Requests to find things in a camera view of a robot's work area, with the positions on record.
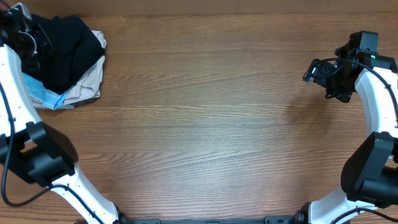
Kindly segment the black polo shirt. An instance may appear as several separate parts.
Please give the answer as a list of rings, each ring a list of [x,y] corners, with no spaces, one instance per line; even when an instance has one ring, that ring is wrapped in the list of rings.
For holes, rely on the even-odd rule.
[[[73,75],[70,74],[72,58],[85,30],[85,23],[78,16],[47,19],[34,14],[32,17],[47,34],[52,49],[44,53],[37,63],[24,61],[22,71],[60,95],[73,85]]]

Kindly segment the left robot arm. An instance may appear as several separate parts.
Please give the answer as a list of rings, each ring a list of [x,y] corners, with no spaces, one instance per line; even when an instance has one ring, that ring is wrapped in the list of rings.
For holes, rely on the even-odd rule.
[[[25,86],[22,69],[38,69],[39,60],[53,46],[43,28],[33,21],[23,3],[1,2],[1,197],[10,207],[21,207],[53,191],[64,198],[86,223],[130,223],[131,220],[102,196],[80,169],[71,140],[43,122]],[[43,190],[15,203],[6,194],[8,172]]]

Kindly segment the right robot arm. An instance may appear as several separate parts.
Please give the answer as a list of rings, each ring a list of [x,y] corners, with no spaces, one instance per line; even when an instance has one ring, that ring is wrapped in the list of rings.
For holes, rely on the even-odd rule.
[[[397,205],[397,64],[379,55],[378,34],[359,31],[335,50],[335,57],[314,59],[303,75],[326,90],[325,98],[347,103],[361,99],[367,138],[345,162],[340,186],[327,196],[306,203],[295,215],[275,223],[349,223],[362,213],[397,222],[380,209]]]

